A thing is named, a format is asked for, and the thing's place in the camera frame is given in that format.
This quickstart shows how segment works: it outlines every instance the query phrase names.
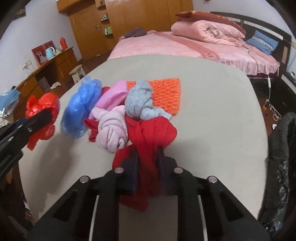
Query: blue plastic bag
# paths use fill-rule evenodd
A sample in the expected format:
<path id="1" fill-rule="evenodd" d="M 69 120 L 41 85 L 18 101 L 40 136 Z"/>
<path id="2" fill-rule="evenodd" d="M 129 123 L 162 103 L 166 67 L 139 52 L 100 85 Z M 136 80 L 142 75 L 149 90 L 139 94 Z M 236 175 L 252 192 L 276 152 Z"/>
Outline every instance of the blue plastic bag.
<path id="1" fill-rule="evenodd" d="M 87 119 L 95 103 L 101 97 L 102 82 L 99 80 L 90 80 L 86 76 L 66 107 L 60 124 L 61 132 L 64 135 L 71 135 L 75 139 L 82 137 L 87 127 L 83 119 Z"/>

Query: pink bedsheet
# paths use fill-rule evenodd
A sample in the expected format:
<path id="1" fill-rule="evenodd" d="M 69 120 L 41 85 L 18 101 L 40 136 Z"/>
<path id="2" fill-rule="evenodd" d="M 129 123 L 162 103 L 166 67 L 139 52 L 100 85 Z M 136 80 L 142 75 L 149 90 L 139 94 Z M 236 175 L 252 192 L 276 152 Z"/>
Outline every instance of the pink bedsheet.
<path id="1" fill-rule="evenodd" d="M 157 33 L 154 30 L 141 37 L 120 38 L 108 59 L 142 54 L 180 55 L 210 59 L 204 54 L 206 52 L 215 55 L 214 61 L 235 66 L 246 75 L 279 73 L 280 64 L 273 56 L 266 55 L 246 43 L 242 47 L 219 45 L 175 36 L 172 32 Z"/>

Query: white table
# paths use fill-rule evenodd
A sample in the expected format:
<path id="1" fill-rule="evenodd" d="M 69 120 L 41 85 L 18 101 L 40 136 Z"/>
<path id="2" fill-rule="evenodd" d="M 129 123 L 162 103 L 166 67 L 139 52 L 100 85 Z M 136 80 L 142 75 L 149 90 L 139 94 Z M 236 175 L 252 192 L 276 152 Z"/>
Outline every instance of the white table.
<path id="1" fill-rule="evenodd" d="M 111 59 L 89 76 L 112 86 L 118 80 L 180 78 L 181 107 L 171 122 L 178 130 L 165 154 L 193 175 L 217 176 L 257 217 L 266 179 L 265 124 L 247 76 L 235 67 L 204 59 L 142 55 Z M 63 109 L 79 83 L 61 99 L 55 135 L 24 148 L 20 175 L 34 218 L 40 218 L 82 175 L 103 176 L 113 154 L 59 130 Z M 177 198 L 156 197 L 145 213 L 120 207 L 120 240 L 176 240 Z"/>

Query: small wooden stool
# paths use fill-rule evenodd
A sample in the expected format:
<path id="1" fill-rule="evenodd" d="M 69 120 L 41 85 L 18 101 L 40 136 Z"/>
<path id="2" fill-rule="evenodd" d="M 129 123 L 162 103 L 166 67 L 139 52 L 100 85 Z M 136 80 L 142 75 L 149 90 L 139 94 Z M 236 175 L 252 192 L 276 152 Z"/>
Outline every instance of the small wooden stool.
<path id="1" fill-rule="evenodd" d="M 86 76 L 86 74 L 82 68 L 82 64 L 76 66 L 69 74 L 72 76 L 74 84 L 76 84 L 81 79 L 80 78 L 81 75 Z"/>

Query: white wall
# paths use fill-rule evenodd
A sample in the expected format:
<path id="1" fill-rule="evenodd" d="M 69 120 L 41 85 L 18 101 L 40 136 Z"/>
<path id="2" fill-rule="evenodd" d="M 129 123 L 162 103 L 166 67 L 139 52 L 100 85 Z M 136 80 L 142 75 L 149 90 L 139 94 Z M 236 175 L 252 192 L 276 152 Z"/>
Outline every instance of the white wall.
<path id="1" fill-rule="evenodd" d="M 68 47 L 74 47 L 77 60 L 81 59 L 68 16 L 58 13 L 56 0 L 32 0 L 26 6 L 26 16 L 14 20 L 0 40 L 0 94 L 20 84 L 34 69 L 22 69 L 22 64 L 36 61 L 31 49 L 48 41 L 60 46 L 61 37 Z"/>
<path id="2" fill-rule="evenodd" d="M 192 2 L 193 9 L 195 11 L 231 12 L 268 22 L 289 33 L 292 36 L 292 40 L 295 41 L 295 38 L 286 22 L 277 10 L 269 5 L 266 0 L 211 0 L 209 2 L 206 2 L 205 0 L 192 0 Z M 296 50 L 291 48 L 288 70 L 296 73 L 296 61 L 294 61 L 295 56 Z"/>

